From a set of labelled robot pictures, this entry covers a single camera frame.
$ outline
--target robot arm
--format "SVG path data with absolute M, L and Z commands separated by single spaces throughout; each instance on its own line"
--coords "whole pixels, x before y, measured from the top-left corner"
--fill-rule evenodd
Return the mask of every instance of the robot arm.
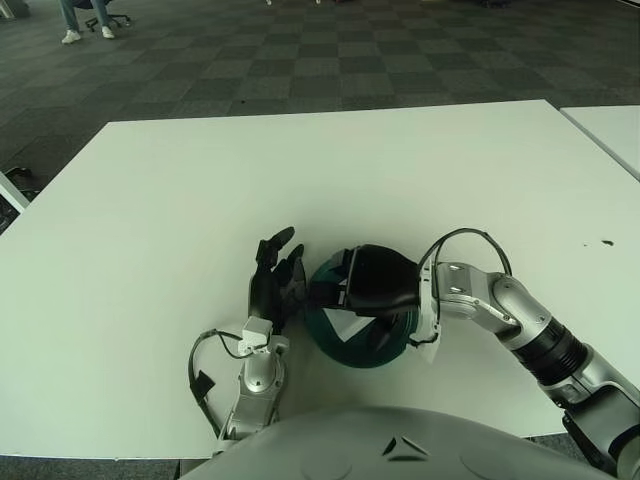
M 423 268 L 421 280 L 428 284 L 434 266 Z M 458 262 L 435 268 L 438 295 L 428 301 L 494 333 L 564 409 L 565 428 L 592 465 L 618 478 L 640 479 L 638 389 L 515 278 Z

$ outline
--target person's leg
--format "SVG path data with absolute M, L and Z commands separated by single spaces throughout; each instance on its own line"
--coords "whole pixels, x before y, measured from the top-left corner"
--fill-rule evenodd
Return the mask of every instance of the person's leg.
M 100 25 L 108 27 L 111 19 L 107 13 L 107 7 L 104 6 L 104 0 L 91 0 L 91 5 L 93 5 L 93 9 L 96 11 L 96 18 L 100 22 Z
M 62 10 L 64 21 L 67 24 L 67 30 L 78 32 L 80 27 L 78 26 L 76 12 L 73 9 L 73 2 L 71 0 L 60 0 L 60 9 Z

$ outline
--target office chair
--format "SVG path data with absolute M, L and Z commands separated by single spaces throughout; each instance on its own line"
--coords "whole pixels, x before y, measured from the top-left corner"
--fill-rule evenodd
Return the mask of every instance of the office chair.
M 111 0 L 104 0 L 105 6 L 109 5 L 109 3 L 111 3 Z M 91 5 L 91 0 L 74 0 L 73 6 L 75 8 L 80 8 L 82 10 L 93 9 L 93 5 Z M 118 21 L 118 18 L 124 19 L 124 25 L 126 27 L 131 25 L 131 17 L 129 17 L 128 15 L 109 14 L 109 18 L 111 18 L 111 21 L 115 23 L 118 28 L 122 28 L 122 23 Z M 95 26 L 98 24 L 98 19 L 96 17 L 93 17 L 87 20 L 86 22 L 84 22 L 84 24 L 87 26 L 89 30 L 91 30 L 92 32 L 95 32 L 96 31 Z

